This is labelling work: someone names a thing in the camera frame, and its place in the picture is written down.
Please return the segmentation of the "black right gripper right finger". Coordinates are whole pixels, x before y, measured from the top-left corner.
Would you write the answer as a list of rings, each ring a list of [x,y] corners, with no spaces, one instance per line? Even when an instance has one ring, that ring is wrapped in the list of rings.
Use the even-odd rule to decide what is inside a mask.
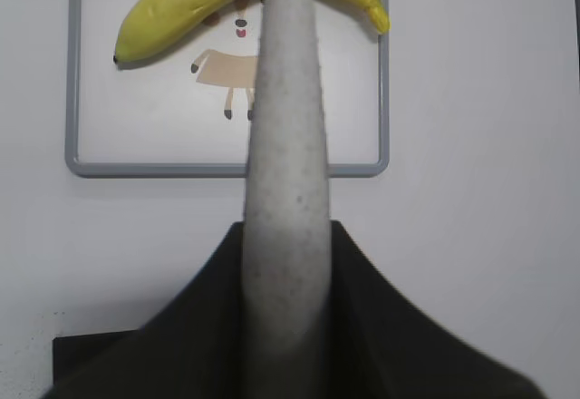
[[[412,304],[332,223],[330,398],[542,398]]]

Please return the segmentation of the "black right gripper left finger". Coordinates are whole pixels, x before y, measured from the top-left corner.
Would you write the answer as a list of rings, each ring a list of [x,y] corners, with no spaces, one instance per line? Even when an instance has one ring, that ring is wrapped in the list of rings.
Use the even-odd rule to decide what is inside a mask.
[[[240,258],[243,225],[234,223],[204,267],[144,326],[155,368],[125,394],[101,395],[58,384],[47,398],[241,397]]]

